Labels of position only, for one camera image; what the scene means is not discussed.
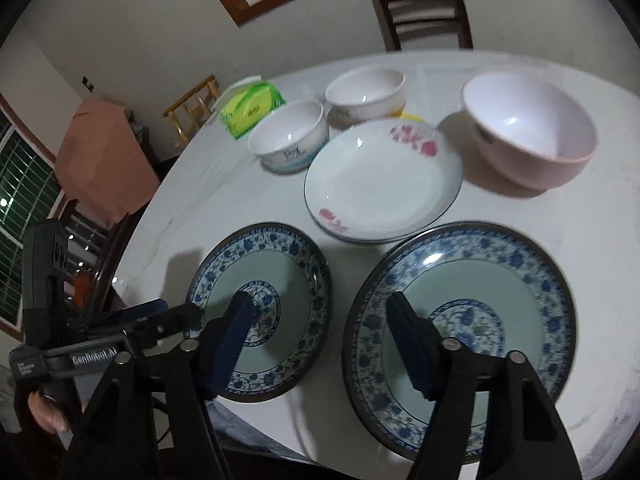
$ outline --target green tissue package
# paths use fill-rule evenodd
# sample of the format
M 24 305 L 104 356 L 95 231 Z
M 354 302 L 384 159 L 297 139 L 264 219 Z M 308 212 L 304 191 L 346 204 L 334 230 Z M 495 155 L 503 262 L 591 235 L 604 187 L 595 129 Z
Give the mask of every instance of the green tissue package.
M 266 114 L 285 103 L 280 91 L 267 81 L 238 87 L 238 93 L 220 110 L 220 118 L 231 135 L 239 139 Z

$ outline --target pink bowl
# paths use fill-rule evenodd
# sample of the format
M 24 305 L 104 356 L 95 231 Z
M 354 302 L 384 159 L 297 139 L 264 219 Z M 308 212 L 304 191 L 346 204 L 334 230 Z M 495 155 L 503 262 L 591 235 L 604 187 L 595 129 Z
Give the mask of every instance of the pink bowl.
M 598 145 L 587 112 L 530 75 L 488 72 L 468 81 L 462 101 L 482 156 L 505 178 L 546 190 L 573 180 Z

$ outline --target blue and white porcelain plate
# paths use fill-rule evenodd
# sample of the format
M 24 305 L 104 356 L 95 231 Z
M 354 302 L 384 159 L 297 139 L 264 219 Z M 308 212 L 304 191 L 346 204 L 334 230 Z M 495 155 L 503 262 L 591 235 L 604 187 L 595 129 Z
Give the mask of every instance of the blue and white porcelain plate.
M 362 285 L 347 320 L 342 366 L 351 403 L 384 446 L 413 459 L 433 403 L 413 389 L 386 324 L 403 291 L 443 337 L 475 352 L 524 352 L 557 399 L 574 358 L 574 304 L 551 257 L 524 235 L 484 222 L 447 224 L 402 243 Z M 488 394 L 476 394 L 467 459 L 482 451 Z
M 273 399 L 300 381 L 322 349 L 331 275 L 304 233 L 286 224 L 255 224 L 209 253 L 187 301 L 202 309 L 204 326 L 222 315 L 238 290 L 251 295 L 258 312 L 223 396 L 240 402 Z

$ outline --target plate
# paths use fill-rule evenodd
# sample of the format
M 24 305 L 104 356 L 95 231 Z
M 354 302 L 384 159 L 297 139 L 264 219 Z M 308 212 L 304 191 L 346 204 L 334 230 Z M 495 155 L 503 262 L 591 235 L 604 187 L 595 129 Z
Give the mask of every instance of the plate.
M 209 253 L 187 301 L 200 306 L 206 323 L 222 315 L 238 290 L 254 298 L 258 314 L 222 396 L 273 399 L 300 382 L 322 349 L 332 302 L 329 268 L 316 244 L 296 228 L 254 224 Z
M 443 215 L 462 180 L 460 155 L 443 134 L 393 118 L 360 124 L 329 142 L 306 174 L 305 201 L 338 238 L 388 242 Z
M 440 335 L 476 352 L 524 352 L 556 400 L 574 358 L 574 304 L 551 257 L 524 235 L 484 222 L 433 228 L 395 249 L 369 275 L 348 316 L 342 371 L 350 401 L 384 446 L 414 459 L 434 403 L 411 386 L 386 325 L 386 298 L 404 292 Z M 476 394 L 467 459 L 482 451 L 488 393 Z

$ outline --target white wall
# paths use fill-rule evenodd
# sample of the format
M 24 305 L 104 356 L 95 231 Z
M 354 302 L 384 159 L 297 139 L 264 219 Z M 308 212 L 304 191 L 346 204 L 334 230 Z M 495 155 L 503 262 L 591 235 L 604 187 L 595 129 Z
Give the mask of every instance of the white wall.
M 608 0 L 465 0 L 474 46 L 568 64 L 640 94 L 640 50 Z
M 369 0 L 299 0 L 241 28 L 218 0 L 33 0 L 23 17 L 69 84 L 126 102 L 161 155 L 162 111 L 211 73 L 226 86 L 384 50 Z
M 607 0 L 466 0 L 478 49 L 572 64 L 640 93 L 640 51 Z M 222 86 L 383 52 L 370 0 L 296 0 L 237 27 L 218 0 L 33 0 L 26 28 L 81 96 L 126 102 L 161 156 L 162 111 L 205 76 Z
M 0 93 L 56 154 L 81 99 L 53 68 L 21 21 L 0 48 Z

